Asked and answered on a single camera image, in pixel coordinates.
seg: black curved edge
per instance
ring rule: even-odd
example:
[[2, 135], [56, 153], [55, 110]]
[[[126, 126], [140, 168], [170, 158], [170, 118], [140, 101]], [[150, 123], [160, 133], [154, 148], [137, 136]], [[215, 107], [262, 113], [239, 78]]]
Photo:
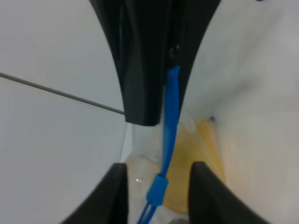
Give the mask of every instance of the black curved edge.
[[189, 218], [192, 224], [269, 224], [241, 202], [203, 162], [192, 165]]
[[159, 123], [166, 70], [180, 65], [180, 108], [220, 0], [90, 0], [108, 41], [126, 121]]
[[62, 224], [126, 224], [127, 166], [115, 163], [90, 196]]

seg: tile grout line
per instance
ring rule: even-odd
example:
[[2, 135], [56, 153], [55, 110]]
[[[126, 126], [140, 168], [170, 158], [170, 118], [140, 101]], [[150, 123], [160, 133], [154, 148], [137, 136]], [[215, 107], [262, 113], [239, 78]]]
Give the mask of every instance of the tile grout line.
[[76, 100], [76, 101], [80, 101], [82, 103], [86, 103], [86, 104], [89, 104], [89, 105], [93, 105], [93, 106], [96, 106], [96, 107], [99, 107], [99, 108], [102, 108], [102, 109], [105, 109], [105, 110], [108, 110], [108, 111], [112, 111], [112, 112], [124, 115], [123, 111], [114, 109], [110, 106], [105, 106], [103, 104], [99, 104], [99, 103], [96, 103], [96, 102], [93, 102], [93, 101], [90, 101], [88, 99], [84, 99], [84, 98], [81, 98], [81, 97], [76, 97], [74, 95], [71, 95], [71, 94], [68, 94], [68, 93], [65, 93], [65, 92], [61, 92], [61, 91], [58, 91], [58, 90], [54, 90], [54, 89], [51, 89], [49, 87], [45, 87], [43, 85], [35, 84], [35, 83], [32, 83], [32, 82], [26, 81], [24, 79], [21, 79], [21, 78], [16, 78], [16, 77], [13, 77], [13, 76], [1, 73], [1, 72], [0, 72], [0, 77], [6, 78], [8, 80], [11, 80], [11, 81], [14, 81], [14, 82], [17, 82], [17, 83], [28, 85], [28, 86], [31, 86], [31, 87], [34, 87], [34, 88], [37, 88], [37, 89], [40, 89], [40, 90], [51, 92], [51, 93], [57, 94], [59, 96], [70, 98], [70, 99], [73, 99], [73, 100]]

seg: white tile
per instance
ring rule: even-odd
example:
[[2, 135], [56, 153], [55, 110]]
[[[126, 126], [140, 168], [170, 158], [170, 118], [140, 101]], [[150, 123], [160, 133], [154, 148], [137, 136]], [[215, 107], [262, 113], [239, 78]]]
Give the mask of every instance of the white tile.
[[299, 110], [298, 1], [224, 0], [196, 57], [185, 96], [195, 117]]
[[2, 0], [0, 30], [0, 72], [123, 110], [112, 54], [88, 0]]
[[59, 223], [121, 158], [124, 116], [0, 78], [0, 222]]

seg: black plastic part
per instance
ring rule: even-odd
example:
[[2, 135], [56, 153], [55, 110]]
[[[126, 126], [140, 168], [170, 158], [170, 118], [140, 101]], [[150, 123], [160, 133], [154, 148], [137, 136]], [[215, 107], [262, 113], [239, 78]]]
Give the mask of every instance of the black plastic part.
[[192, 224], [268, 224], [243, 204], [203, 162], [195, 162], [189, 186]]
[[62, 224], [126, 224], [127, 166], [115, 163], [91, 195]]
[[199, 44], [220, 0], [90, 0], [109, 43], [126, 121], [159, 123], [166, 70], [180, 65], [182, 106]]

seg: blue lanyard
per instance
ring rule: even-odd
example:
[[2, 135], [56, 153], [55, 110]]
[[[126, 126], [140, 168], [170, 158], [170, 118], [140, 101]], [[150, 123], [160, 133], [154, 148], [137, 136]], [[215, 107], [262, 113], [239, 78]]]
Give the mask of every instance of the blue lanyard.
[[179, 86], [178, 74], [180, 66], [167, 70], [165, 97], [164, 97], [164, 133], [163, 133], [163, 160], [159, 174], [146, 195], [147, 203], [140, 215], [138, 224], [148, 224], [156, 208], [163, 204], [165, 191], [168, 185], [166, 173], [170, 165], [177, 136], [179, 118]]

